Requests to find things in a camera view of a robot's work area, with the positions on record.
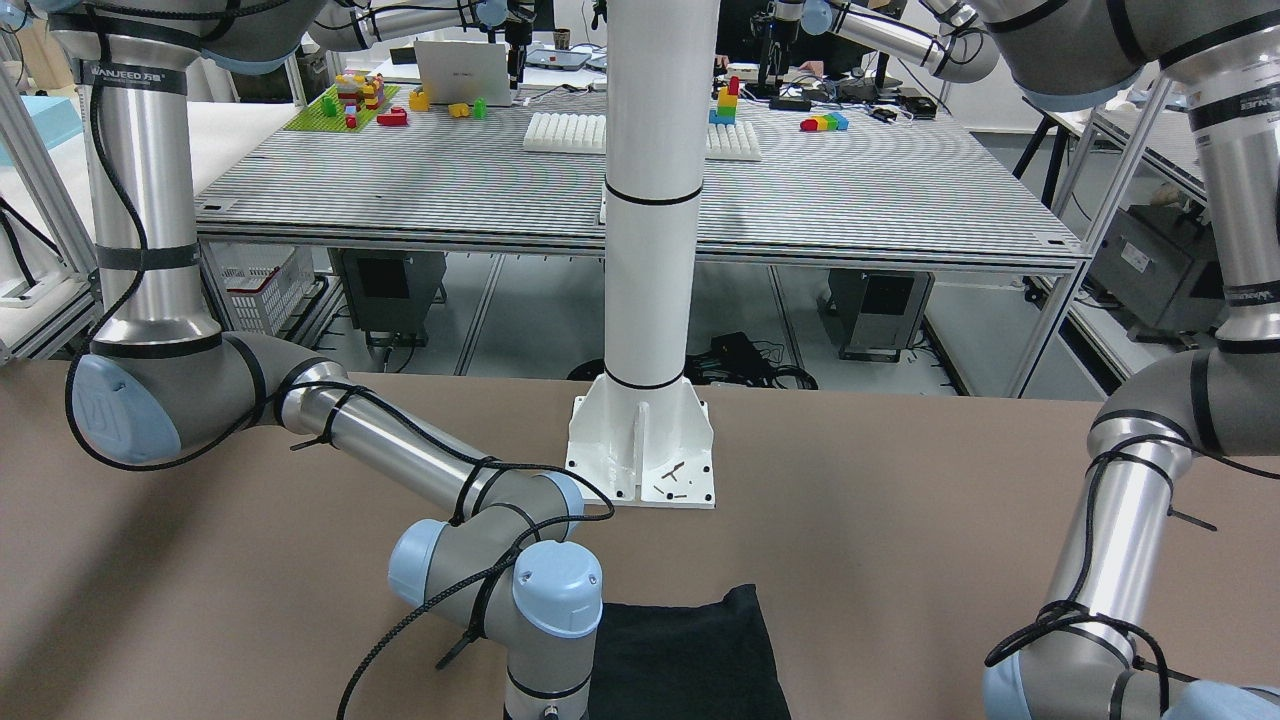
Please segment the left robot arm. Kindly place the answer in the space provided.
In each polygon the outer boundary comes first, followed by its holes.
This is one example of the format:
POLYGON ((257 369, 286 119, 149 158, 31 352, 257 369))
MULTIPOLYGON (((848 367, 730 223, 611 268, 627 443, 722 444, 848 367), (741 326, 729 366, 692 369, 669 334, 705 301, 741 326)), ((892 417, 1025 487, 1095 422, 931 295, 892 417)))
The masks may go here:
POLYGON ((1197 456, 1277 454, 1275 1, 978 1, 1025 95, 1085 108, 1151 61, 1187 87, 1228 319, 1208 350, 1129 378, 1088 436, 1085 491, 1046 605, 986 659, 992 719, 1275 719, 1277 691, 1135 660, 1176 480, 1197 456))

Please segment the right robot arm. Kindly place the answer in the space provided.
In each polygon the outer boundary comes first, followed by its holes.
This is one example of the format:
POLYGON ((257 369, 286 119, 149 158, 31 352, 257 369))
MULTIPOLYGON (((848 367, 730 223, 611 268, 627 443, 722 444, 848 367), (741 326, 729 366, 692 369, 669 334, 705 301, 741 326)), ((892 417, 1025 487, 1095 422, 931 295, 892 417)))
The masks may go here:
POLYGON ((603 571, 571 541, 586 482, 562 468, 484 457, 357 386, 316 352, 225 332, 198 268, 186 69, 279 67, 305 32, 355 38, 347 1, 41 1, 86 91, 95 252, 105 311, 67 377, 72 434, 100 462, 175 468, 251 427, 329 445, 451 507, 389 562, 415 615, 506 647, 507 719, 585 719, 603 571))

